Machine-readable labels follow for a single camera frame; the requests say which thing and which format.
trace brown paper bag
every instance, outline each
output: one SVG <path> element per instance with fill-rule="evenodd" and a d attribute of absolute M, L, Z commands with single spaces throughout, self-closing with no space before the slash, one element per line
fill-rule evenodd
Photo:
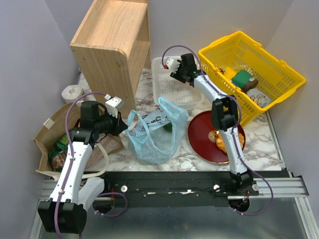
<path fill-rule="evenodd" d="M 65 134 L 64 120 L 71 104 L 72 103 L 62 106 L 62 108 L 60 108 L 51 118 L 49 118 L 43 124 L 42 129 L 33 139 L 42 152 L 40 165 L 36 172 L 51 176 L 55 180 L 60 177 L 60 173 L 52 171 L 48 160 L 48 155 L 49 152 L 55 149 L 54 143 Z M 68 119 L 69 130 L 75 126 L 79 118 L 80 108 L 74 106 Z M 101 145 L 105 148 L 108 154 L 116 153 L 124 148 L 121 138 L 112 135 L 108 135 L 103 141 L 101 141 Z M 103 157 L 101 151 L 95 147 L 88 161 L 89 166 L 98 161 L 101 157 Z"/>

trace shelf board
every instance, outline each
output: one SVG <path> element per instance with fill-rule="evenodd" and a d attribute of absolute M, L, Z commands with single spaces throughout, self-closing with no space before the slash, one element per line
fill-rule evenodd
<path fill-rule="evenodd" d="M 129 58 L 147 7 L 142 2 L 95 0 L 72 43 L 119 48 Z"/>
<path fill-rule="evenodd" d="M 136 41 L 129 58 L 129 73 L 134 94 L 136 93 L 136 90 L 138 88 L 141 72 L 149 48 L 150 43 L 148 41 Z"/>

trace white plastic basket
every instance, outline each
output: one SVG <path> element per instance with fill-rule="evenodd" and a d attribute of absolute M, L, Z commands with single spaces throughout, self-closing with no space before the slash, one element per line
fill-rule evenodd
<path fill-rule="evenodd" d="M 178 56 L 170 56 L 170 58 L 180 59 Z M 204 101 L 204 95 L 198 89 L 169 76 L 170 71 L 164 69 L 161 57 L 153 59 L 152 75 L 153 96 L 156 104 L 159 97 L 164 97 L 178 106 L 189 109 Z"/>

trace blue plastic bag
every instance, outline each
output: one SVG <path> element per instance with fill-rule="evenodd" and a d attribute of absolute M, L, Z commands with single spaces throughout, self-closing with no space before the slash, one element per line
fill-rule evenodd
<path fill-rule="evenodd" d="M 162 97 L 158 103 L 159 109 L 146 116 L 131 111 L 128 125 L 132 124 L 135 115 L 139 121 L 132 130 L 125 131 L 129 137 L 128 147 L 138 160 L 153 165 L 166 163 L 176 153 L 188 119 L 187 110 Z M 172 124 L 171 132 L 163 128 L 169 122 Z"/>

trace paper roll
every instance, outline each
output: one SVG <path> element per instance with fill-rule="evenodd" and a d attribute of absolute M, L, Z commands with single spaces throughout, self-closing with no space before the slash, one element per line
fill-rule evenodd
<path fill-rule="evenodd" d="M 77 98 L 81 97 L 83 93 L 84 93 L 84 90 L 82 87 L 78 85 L 72 85 L 72 86 L 66 87 L 62 91 L 61 96 L 66 103 L 72 103 L 72 102 L 75 102 Z"/>

